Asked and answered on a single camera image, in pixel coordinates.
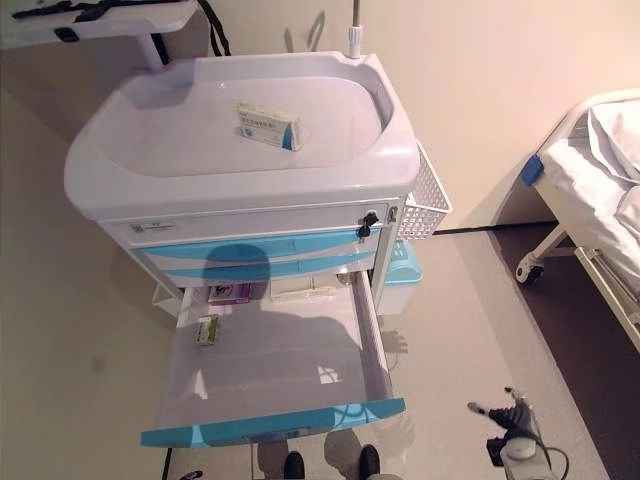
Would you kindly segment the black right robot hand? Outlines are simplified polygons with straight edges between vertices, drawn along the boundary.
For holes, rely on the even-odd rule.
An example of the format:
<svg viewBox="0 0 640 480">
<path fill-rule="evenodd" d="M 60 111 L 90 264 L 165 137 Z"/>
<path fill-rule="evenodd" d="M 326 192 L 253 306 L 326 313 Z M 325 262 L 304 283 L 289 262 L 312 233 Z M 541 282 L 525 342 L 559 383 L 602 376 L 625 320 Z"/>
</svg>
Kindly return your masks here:
<svg viewBox="0 0 640 480">
<path fill-rule="evenodd" d="M 467 408 L 473 413 L 491 419 L 507 432 L 537 438 L 533 410 L 526 397 L 509 385 L 504 387 L 504 392 L 513 400 L 510 407 L 489 408 L 478 402 L 468 402 Z"/>
</svg>

